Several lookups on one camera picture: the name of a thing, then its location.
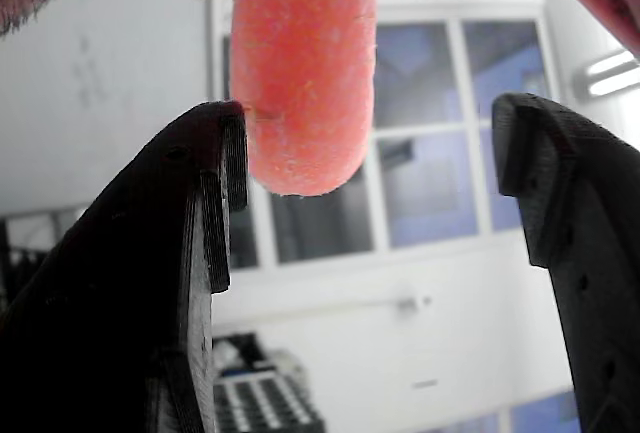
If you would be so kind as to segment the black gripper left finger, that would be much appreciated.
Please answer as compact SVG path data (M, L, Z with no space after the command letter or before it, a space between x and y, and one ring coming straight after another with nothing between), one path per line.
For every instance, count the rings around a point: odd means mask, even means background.
M5 432L210 432L212 297L247 204L242 106L161 130L51 250L1 322Z

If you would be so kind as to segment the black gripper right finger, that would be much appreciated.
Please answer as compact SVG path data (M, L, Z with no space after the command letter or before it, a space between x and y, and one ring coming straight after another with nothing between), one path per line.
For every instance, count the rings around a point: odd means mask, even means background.
M517 200L530 263L548 271L581 428L639 428L639 153L529 93L492 105L499 192Z

